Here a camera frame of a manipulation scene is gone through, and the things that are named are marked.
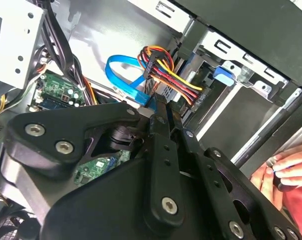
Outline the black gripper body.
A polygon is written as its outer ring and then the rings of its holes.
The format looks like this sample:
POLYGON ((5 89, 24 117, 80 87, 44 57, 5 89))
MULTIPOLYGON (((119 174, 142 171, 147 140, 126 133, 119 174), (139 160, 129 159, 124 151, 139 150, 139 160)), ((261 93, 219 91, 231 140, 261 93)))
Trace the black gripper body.
POLYGON ((149 164, 129 161, 59 199, 42 226, 43 240, 221 240, 224 238, 205 195, 193 178, 179 175, 185 218, 182 226, 157 234, 144 220, 149 164))

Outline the person's left hand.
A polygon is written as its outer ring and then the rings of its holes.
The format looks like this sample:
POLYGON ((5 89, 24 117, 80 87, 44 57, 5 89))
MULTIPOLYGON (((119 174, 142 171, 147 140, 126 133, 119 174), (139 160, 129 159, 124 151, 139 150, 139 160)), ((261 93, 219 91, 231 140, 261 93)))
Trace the person's left hand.
POLYGON ((250 177, 252 184, 280 211, 282 209, 283 193, 273 184, 272 168, 262 164, 250 177))

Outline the person's right hand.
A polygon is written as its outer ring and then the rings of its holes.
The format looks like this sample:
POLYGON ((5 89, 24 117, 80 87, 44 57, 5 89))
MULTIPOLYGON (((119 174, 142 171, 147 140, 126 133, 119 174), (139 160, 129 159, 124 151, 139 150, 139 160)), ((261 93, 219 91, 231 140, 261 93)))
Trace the person's right hand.
POLYGON ((302 187, 302 144, 270 157, 266 164, 282 185, 302 187))

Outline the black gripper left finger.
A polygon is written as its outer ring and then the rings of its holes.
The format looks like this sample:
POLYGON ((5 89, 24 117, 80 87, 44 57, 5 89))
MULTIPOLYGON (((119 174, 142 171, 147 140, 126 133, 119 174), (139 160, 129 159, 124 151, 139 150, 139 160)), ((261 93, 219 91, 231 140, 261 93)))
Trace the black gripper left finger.
POLYGON ((148 220, 177 226, 183 219, 176 143, 169 104, 155 94, 146 106, 125 102, 20 114, 9 121, 3 174, 20 191, 40 223, 75 187, 75 168, 129 151, 149 164, 144 213, 148 220))

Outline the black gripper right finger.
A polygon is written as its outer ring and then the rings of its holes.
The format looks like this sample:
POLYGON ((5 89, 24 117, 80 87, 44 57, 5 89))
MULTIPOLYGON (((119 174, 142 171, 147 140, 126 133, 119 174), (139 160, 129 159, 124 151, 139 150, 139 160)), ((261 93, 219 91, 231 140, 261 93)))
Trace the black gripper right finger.
POLYGON ((169 104, 177 144, 185 219, 172 239, 300 240, 299 230, 217 148, 202 150, 169 104))

